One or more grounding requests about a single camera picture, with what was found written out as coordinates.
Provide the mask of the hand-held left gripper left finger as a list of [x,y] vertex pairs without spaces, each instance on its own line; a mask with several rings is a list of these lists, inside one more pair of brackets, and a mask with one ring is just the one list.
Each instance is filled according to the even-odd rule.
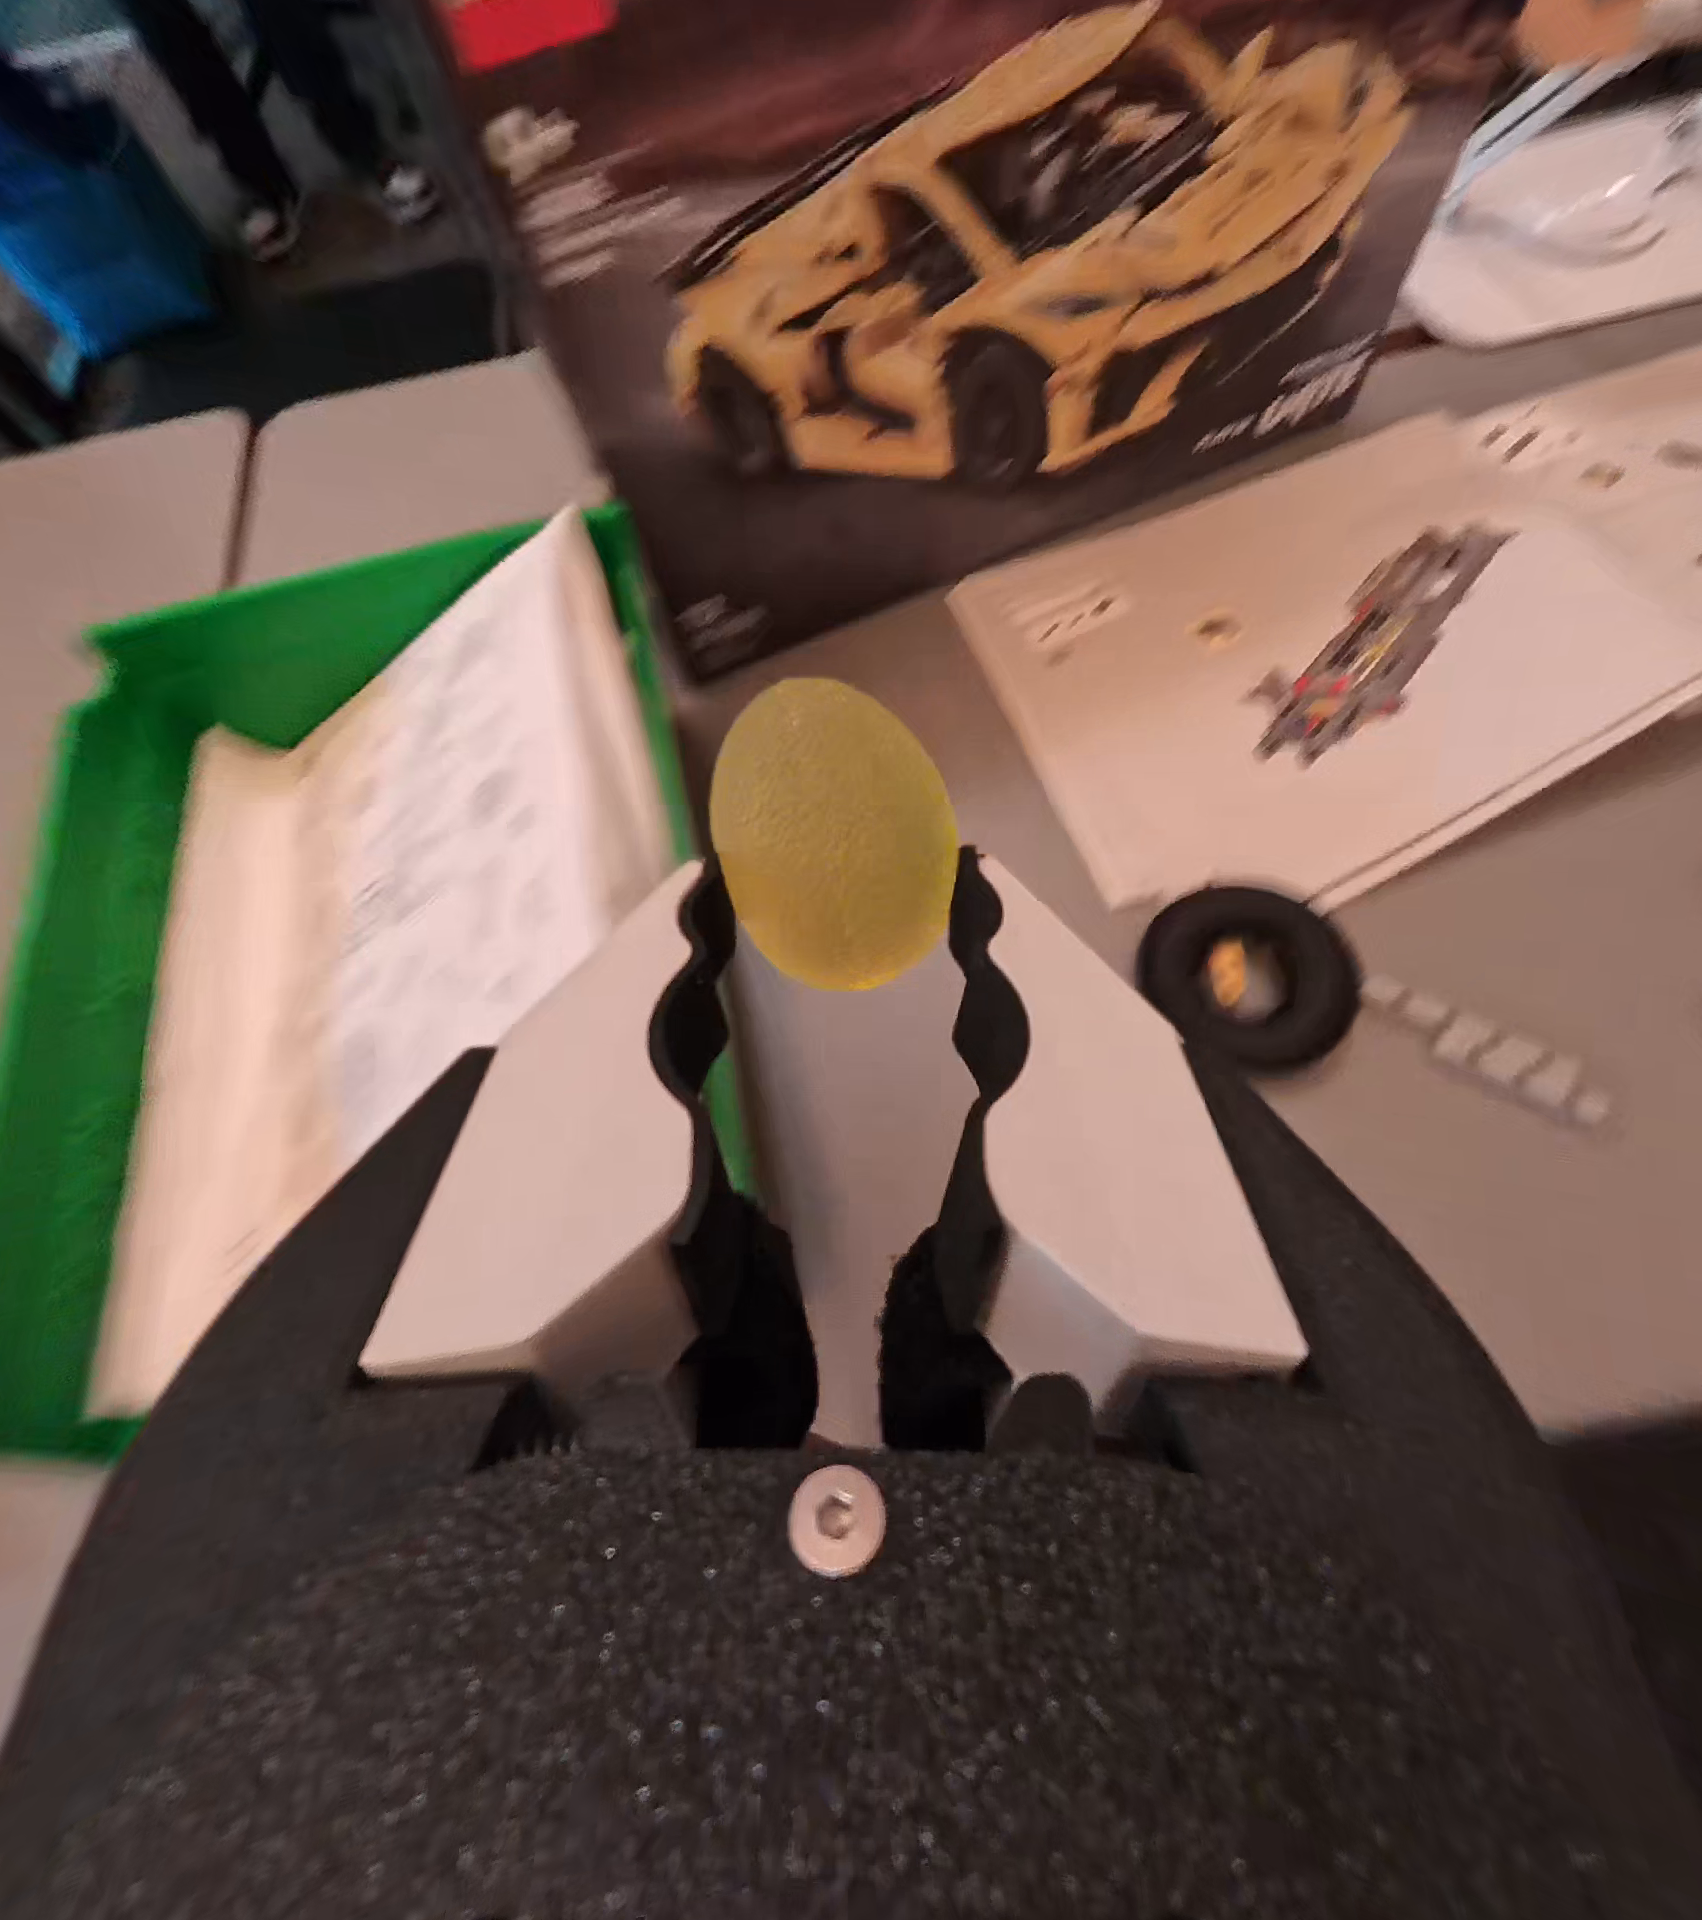
[[650,1051],[691,957],[682,865],[502,1038],[358,1366],[370,1381],[529,1376],[554,1396],[660,1381],[694,1341],[670,1238],[694,1120]]

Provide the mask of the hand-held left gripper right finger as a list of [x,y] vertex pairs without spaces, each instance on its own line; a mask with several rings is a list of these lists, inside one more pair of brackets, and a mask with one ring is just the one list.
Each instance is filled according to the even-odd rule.
[[975,1100],[939,1306],[1010,1386],[1122,1432],[1153,1381],[1289,1379],[1308,1344],[1173,1026],[994,857],[960,851],[951,1044]]

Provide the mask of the black rubber lego tyre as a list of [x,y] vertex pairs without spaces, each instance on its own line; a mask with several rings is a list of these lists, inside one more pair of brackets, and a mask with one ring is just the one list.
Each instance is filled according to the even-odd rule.
[[1200,887],[1161,906],[1134,985],[1182,1037],[1249,1076],[1324,1065],[1351,1033],[1363,973],[1344,933],[1259,884]]

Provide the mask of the long grey lego beam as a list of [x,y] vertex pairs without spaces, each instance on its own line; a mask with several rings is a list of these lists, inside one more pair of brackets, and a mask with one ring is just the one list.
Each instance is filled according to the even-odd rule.
[[1431,1068],[1535,1119],[1596,1134],[1616,1117],[1613,1095],[1583,1056],[1508,1022],[1388,973],[1363,973],[1359,1008],[1411,1040]]

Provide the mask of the yellow egg-shaped squeeze ball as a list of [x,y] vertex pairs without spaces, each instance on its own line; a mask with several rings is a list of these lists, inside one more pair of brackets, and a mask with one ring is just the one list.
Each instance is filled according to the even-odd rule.
[[708,837],[739,929],[804,988],[886,988],[945,938],[956,809],[913,733],[850,685],[781,679],[739,711]]

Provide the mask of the lego instruction booklet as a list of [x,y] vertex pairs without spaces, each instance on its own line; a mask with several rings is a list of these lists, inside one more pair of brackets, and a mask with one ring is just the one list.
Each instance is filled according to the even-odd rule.
[[1702,707],[1702,346],[1411,417],[947,605],[1109,906],[1344,906]]

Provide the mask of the lego set box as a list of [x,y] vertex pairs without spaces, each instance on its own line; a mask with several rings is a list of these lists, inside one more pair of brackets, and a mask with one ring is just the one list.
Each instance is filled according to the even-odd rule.
[[1521,4],[434,4],[696,680],[1342,421]]

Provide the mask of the paper sheets in green bin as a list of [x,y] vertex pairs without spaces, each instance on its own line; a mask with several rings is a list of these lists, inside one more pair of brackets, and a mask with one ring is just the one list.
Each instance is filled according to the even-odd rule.
[[675,863],[575,505],[297,745],[204,730],[84,1412],[145,1415],[335,1183]]

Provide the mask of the green container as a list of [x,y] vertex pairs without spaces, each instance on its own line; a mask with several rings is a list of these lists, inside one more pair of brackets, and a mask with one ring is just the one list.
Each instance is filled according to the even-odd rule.
[[144,1423],[85,1405],[199,734],[296,748],[541,528],[388,550],[84,635],[99,679],[53,734],[0,1011],[0,1457],[105,1468]]

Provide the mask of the blue storage crate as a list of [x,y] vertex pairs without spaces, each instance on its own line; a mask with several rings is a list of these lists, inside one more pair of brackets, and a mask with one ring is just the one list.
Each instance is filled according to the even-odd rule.
[[81,365],[220,316],[206,236],[137,132],[3,50],[0,275]]

